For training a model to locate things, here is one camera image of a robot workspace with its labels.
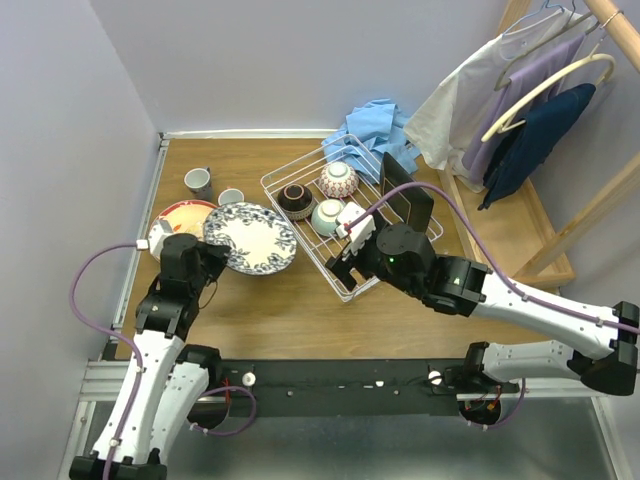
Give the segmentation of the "black square plate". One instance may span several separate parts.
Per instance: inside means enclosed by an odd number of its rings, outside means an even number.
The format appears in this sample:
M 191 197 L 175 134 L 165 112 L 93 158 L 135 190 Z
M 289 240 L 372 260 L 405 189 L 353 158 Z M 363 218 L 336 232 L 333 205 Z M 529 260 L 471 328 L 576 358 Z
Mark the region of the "black square plate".
M 380 193 L 386 195 L 400 185 L 412 183 L 411 175 L 389 153 L 382 157 Z M 392 210 L 415 231 L 425 233 L 434 207 L 431 195 L 422 187 L 409 187 L 387 200 Z

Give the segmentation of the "pink mug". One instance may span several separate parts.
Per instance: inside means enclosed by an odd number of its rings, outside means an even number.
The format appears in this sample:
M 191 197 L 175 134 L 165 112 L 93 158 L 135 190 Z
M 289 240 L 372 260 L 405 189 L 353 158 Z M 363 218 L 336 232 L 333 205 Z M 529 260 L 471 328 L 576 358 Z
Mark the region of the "pink mug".
M 237 188 L 227 188 L 218 195 L 218 205 L 224 206 L 231 203 L 243 202 L 244 193 Z

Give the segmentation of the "grey mug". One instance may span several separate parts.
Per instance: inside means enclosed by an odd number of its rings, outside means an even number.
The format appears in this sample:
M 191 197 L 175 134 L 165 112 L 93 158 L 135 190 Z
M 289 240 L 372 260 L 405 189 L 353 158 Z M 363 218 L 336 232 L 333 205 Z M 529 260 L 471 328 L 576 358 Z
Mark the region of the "grey mug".
M 184 184 L 195 199 L 211 201 L 213 189 L 209 168 L 194 168 L 184 175 Z

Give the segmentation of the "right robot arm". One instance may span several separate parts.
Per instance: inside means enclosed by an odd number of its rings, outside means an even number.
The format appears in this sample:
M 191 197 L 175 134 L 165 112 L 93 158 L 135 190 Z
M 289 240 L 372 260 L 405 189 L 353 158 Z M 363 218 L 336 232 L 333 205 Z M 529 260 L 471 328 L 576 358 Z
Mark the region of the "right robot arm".
M 346 245 L 326 266 L 348 290 L 357 270 L 446 315 L 510 322 L 546 336 L 520 345 L 477 342 L 447 384 L 480 392 L 520 378 L 566 378 L 608 395 L 635 390 L 639 308 L 621 301 L 597 306 L 514 282 L 487 265 L 436 253 L 405 223 L 336 229 Z

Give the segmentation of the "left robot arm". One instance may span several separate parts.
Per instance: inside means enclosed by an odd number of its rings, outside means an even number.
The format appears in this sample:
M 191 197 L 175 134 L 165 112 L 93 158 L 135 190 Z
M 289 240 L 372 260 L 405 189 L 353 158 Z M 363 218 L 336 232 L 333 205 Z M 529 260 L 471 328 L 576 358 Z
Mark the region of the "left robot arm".
M 164 479 L 166 460 L 197 399 L 228 385 L 217 349 L 186 342 L 203 290 L 217 282 L 230 247 L 191 234 L 162 243 L 160 272 L 136 309 L 131 359 L 107 425 L 72 479 Z

